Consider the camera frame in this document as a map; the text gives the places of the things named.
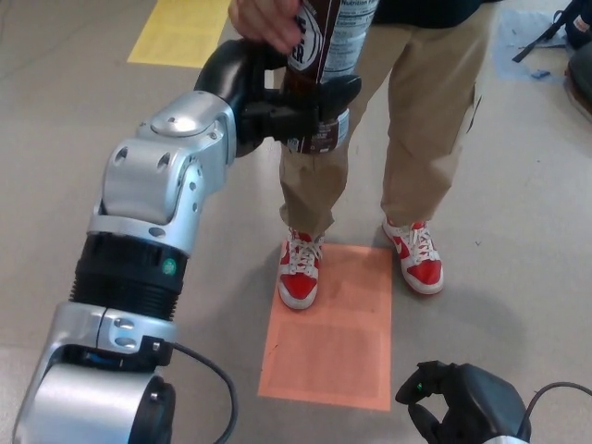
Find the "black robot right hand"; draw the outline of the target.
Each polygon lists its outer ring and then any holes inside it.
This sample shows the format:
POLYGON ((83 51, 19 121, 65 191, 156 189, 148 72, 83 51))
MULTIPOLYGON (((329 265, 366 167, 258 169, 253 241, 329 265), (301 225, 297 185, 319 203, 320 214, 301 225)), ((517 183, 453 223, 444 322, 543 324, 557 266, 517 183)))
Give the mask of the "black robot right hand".
POLYGON ((428 443, 528 443, 530 421, 516 388, 472 364, 419 363, 395 401, 428 443), (448 406, 437 419, 420 401, 441 395, 448 406))

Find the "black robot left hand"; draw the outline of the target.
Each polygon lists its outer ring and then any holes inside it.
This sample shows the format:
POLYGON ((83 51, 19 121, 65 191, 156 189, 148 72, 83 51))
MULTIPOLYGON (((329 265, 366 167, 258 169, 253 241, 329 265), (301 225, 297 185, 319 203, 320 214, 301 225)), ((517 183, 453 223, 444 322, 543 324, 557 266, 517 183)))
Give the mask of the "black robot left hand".
POLYGON ((305 141, 337 119, 362 89, 355 74, 316 83, 288 68, 288 58, 267 43, 222 43, 195 83, 231 109, 236 156, 253 152, 266 138, 305 141))

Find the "person's bare hand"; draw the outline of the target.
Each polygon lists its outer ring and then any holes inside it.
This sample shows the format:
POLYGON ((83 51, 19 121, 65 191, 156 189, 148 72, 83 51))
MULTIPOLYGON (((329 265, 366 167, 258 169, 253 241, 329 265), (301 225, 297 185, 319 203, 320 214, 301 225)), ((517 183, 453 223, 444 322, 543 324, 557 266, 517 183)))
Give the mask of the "person's bare hand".
POLYGON ((288 54, 302 37, 296 23, 301 4, 298 0, 233 0, 228 18, 240 36, 288 54))

